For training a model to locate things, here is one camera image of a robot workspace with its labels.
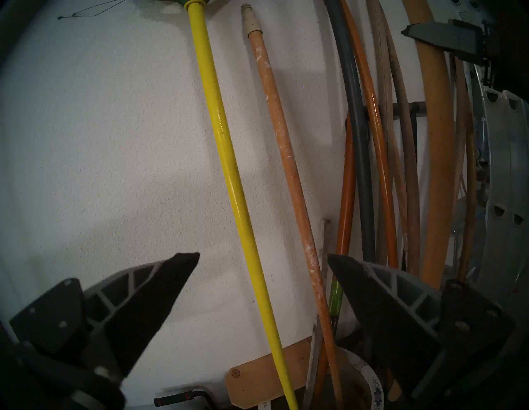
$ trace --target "wire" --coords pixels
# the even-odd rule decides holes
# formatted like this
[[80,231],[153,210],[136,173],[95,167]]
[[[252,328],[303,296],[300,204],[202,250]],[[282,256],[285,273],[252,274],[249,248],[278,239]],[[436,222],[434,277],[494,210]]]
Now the wire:
[[90,10],[91,8],[94,8],[94,7],[102,6],[103,4],[114,3],[114,2],[117,2],[117,0],[110,0],[109,2],[99,3],[99,4],[96,4],[95,6],[90,6],[90,7],[87,7],[87,8],[83,8],[82,10],[79,10],[78,12],[75,12],[71,16],[59,16],[59,17],[57,17],[57,20],[60,20],[60,19],[74,19],[76,17],[95,17],[95,16],[99,16],[100,14],[106,12],[107,10],[110,10],[112,7],[115,7],[118,4],[123,3],[124,1],[125,0],[121,0],[119,3],[113,4],[112,6],[100,11],[97,14],[81,14],[81,15],[78,15],[79,13],[82,13],[83,11]]

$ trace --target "green object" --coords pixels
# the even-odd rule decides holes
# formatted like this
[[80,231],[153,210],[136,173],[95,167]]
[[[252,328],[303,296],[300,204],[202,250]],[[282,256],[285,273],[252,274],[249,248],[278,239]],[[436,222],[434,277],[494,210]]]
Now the green object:
[[343,289],[335,276],[332,278],[331,295],[329,297],[329,315],[331,316],[331,327],[336,336],[340,309],[342,308]]

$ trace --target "broom handle tip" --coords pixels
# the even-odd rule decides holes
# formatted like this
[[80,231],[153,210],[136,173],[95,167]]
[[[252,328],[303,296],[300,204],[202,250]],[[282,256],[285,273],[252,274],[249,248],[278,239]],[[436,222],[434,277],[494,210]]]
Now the broom handle tip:
[[260,31],[262,33],[261,23],[259,23],[259,19],[254,13],[251,5],[244,3],[241,7],[241,13],[244,21],[244,31],[247,36],[254,31]]

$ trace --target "wooden pole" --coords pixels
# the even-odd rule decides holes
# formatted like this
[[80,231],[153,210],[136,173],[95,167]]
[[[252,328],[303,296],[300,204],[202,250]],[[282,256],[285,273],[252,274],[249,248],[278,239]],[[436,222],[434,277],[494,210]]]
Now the wooden pole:
[[366,52],[363,49],[360,34],[354,22],[349,6],[345,0],[340,0],[342,5],[351,42],[353,44],[354,58],[357,62],[358,72],[362,80],[362,89],[366,105],[369,112],[369,126],[373,135],[373,144],[377,155],[378,175],[380,178],[380,196],[384,207],[384,217],[386,223],[386,245],[388,250],[388,264],[392,268],[398,268],[397,252],[397,232],[395,229],[395,210],[393,209],[393,191],[390,190],[388,156],[386,151],[386,141],[382,130],[382,122],[378,111],[377,95],[373,79],[369,72]]
[[272,67],[268,58],[267,49],[263,41],[262,31],[259,21],[255,16],[252,8],[248,4],[242,6],[242,14],[246,33],[252,45],[253,55],[256,58],[256,63],[263,85],[264,95],[266,96],[268,111],[272,119],[273,128],[276,134],[277,145],[281,153],[281,160],[285,169],[285,175],[290,190],[290,198],[294,207],[296,221],[298,224],[299,234],[305,251],[305,260],[311,278],[312,290],[316,299],[316,308],[320,323],[322,326],[323,340],[325,343],[325,350],[329,359],[331,370],[331,378],[334,388],[334,396],[338,409],[343,408],[342,401],[342,386],[340,384],[340,371],[338,362],[336,360],[336,345],[334,344],[334,337],[331,328],[331,320],[329,317],[329,310],[327,307],[327,299],[320,272],[320,264],[316,253],[316,246],[314,245],[314,238],[311,230],[311,222],[308,218],[307,207],[303,195],[303,189],[299,180],[299,174],[294,158],[294,151],[288,135],[287,122],[281,106],[281,100],[277,91],[276,81],[273,76]]
[[[434,21],[426,0],[403,0],[410,24]],[[439,289],[450,238],[454,191],[454,118],[444,52],[415,42],[428,107],[430,192],[428,227],[420,278]]]
[[417,156],[415,153],[415,142],[413,137],[412,120],[409,114],[408,97],[404,77],[400,69],[397,50],[393,43],[393,37],[389,30],[386,16],[380,3],[378,3],[384,28],[386,32],[387,46],[389,51],[389,63],[395,94],[399,107],[400,132],[402,134],[402,146],[404,152],[404,170],[406,176],[406,205],[408,212],[408,260],[406,270],[408,273],[419,276],[421,269],[421,208],[419,204],[419,178],[417,175]]

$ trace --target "screw hole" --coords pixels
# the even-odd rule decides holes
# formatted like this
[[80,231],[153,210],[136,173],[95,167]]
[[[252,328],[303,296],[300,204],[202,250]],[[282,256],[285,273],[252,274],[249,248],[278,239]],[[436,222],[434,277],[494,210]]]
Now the screw hole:
[[516,214],[514,214],[514,216],[513,216],[513,222],[514,222],[516,225],[521,225],[521,224],[524,222],[524,219],[523,219],[520,215],[516,215]]
[[501,206],[499,205],[494,205],[494,215],[496,216],[503,216],[503,214],[505,213],[505,209],[503,209]]
[[487,100],[489,100],[491,103],[494,104],[496,101],[498,101],[498,94],[488,92],[487,93]]

